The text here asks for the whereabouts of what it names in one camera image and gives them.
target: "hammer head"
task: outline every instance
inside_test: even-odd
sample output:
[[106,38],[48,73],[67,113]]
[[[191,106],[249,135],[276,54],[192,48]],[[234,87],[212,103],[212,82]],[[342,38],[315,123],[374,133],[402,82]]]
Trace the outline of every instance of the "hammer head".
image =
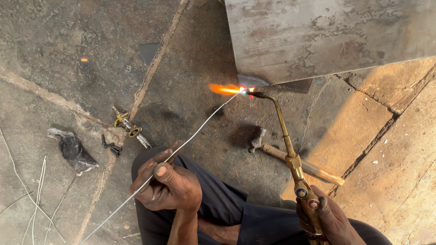
[[248,149],[250,153],[254,153],[254,151],[262,145],[262,138],[265,134],[266,134],[266,129],[259,127],[256,132],[256,136],[254,136],[254,138],[251,140],[250,143],[251,146]]

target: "orange flame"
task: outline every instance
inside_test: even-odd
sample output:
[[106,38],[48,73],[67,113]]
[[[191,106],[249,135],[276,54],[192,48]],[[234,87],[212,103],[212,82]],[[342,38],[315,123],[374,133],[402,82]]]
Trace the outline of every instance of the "orange flame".
[[244,90],[244,87],[238,87],[234,84],[226,84],[223,86],[219,84],[210,83],[209,88],[212,90],[212,92],[222,95],[234,95]]

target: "dark pants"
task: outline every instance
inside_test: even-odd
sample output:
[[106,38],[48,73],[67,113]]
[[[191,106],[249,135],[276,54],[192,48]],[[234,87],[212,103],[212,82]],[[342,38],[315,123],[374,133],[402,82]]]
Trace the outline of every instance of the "dark pants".
[[[138,155],[132,165],[132,181],[138,176],[138,169],[148,159],[166,149],[163,146],[155,147]],[[184,155],[177,156],[174,164],[194,173],[200,182],[203,199],[198,215],[217,225],[241,224],[238,245],[308,244],[294,210],[248,204],[245,202],[248,196],[246,191],[219,180]],[[143,244],[166,244],[176,211],[150,211],[138,200],[135,202]],[[350,223],[366,244],[391,244],[382,233],[368,224],[352,219]],[[200,230],[198,244],[219,245]]]

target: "hammer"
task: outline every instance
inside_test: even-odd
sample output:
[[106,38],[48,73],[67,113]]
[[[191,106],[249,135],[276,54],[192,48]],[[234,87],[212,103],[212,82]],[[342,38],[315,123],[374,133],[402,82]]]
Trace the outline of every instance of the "hammer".
[[[266,134],[266,129],[259,127],[259,130],[256,133],[256,136],[251,141],[251,147],[249,148],[250,153],[254,153],[254,151],[258,148],[268,153],[271,156],[275,156],[278,159],[285,160],[286,153],[281,151],[265,142],[262,141],[262,137]],[[333,183],[337,186],[342,186],[345,180],[335,174],[327,172],[323,169],[318,168],[317,166],[305,161],[301,160],[302,169],[310,174],[318,176],[321,179],[327,180],[330,183]]]

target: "torch nozzle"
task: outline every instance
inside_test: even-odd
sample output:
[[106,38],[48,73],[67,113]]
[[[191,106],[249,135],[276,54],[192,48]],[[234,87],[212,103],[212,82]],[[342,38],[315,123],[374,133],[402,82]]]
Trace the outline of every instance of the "torch nozzle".
[[261,99],[265,98],[265,93],[263,93],[263,92],[250,92],[248,89],[246,89],[246,90],[242,91],[242,93],[244,93],[246,95],[252,95],[254,97],[261,98]]

